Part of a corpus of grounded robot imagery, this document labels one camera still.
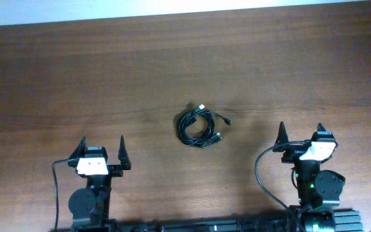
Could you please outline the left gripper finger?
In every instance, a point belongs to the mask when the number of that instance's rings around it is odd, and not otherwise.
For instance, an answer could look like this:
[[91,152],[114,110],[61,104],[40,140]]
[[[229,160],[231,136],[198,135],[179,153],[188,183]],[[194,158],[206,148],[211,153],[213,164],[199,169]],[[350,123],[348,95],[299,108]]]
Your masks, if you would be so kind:
[[130,159],[125,146],[125,139],[123,136],[120,138],[118,159],[123,169],[130,169]]
[[69,156],[69,159],[70,160],[80,159],[81,157],[85,156],[85,151],[86,151],[86,137],[83,136],[77,148],[72,152],[71,156]]

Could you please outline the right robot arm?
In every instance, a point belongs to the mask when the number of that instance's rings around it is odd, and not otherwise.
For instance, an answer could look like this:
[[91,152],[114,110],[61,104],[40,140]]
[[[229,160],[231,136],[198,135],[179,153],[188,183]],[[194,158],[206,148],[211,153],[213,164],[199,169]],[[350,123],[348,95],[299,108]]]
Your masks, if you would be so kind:
[[292,182],[298,194],[298,206],[290,206],[291,231],[335,231],[334,208],[340,205],[344,176],[321,165],[332,158],[338,143],[332,132],[319,123],[310,139],[290,141],[285,124],[279,131],[273,152],[281,152],[282,163],[293,164]]

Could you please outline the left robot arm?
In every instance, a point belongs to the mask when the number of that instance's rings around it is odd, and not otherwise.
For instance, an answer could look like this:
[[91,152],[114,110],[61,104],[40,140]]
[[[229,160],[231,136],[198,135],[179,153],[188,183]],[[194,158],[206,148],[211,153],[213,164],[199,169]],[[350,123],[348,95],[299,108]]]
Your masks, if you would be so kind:
[[122,177],[124,171],[132,168],[125,147],[120,138],[117,158],[119,164],[108,164],[108,154],[103,146],[87,146],[83,137],[69,156],[68,165],[86,179],[86,186],[72,193],[68,208],[72,213],[72,231],[117,231],[117,222],[109,218],[112,179]]

